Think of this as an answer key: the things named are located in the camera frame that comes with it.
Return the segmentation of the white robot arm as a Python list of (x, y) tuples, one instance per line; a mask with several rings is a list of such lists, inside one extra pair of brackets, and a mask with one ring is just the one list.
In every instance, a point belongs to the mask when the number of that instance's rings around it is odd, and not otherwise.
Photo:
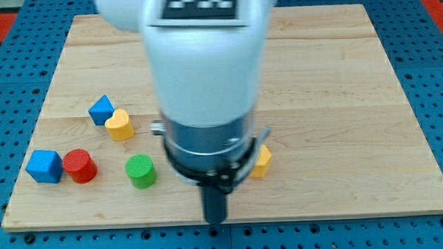
[(277, 0), (94, 0), (139, 33), (176, 172), (197, 185), (236, 185), (257, 160), (254, 111)]

